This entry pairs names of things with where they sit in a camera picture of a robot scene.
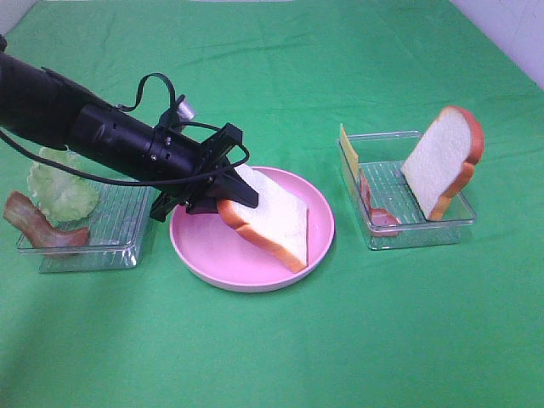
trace pink plate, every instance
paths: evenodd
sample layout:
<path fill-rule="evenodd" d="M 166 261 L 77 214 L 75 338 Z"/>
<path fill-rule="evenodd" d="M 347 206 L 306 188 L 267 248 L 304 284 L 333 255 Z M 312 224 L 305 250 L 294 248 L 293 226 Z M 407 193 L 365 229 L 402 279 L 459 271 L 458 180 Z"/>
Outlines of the pink plate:
<path fill-rule="evenodd" d="M 269 292 L 308 275 L 326 255 L 334 236 L 334 217 L 325 197 L 308 181 L 273 167 L 253 167 L 308 204 L 306 269 L 293 274 L 272 255 L 242 239 L 217 214 L 188 215 L 177 206 L 170 222 L 173 247 L 202 280 L 234 292 Z"/>

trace white bread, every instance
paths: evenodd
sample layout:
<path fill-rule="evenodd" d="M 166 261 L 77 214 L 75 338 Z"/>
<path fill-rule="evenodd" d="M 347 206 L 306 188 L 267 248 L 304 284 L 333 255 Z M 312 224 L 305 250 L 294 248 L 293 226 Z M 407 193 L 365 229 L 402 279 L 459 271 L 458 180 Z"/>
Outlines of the white bread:
<path fill-rule="evenodd" d="M 258 192 L 257 208 L 219 200 L 221 219 L 242 238 L 272 253 L 292 272 L 308 266 L 308 206 L 248 165 L 235 169 Z"/>
<path fill-rule="evenodd" d="M 484 133 L 473 114 L 446 106 L 400 168 L 426 219 L 442 219 L 483 152 Z"/>

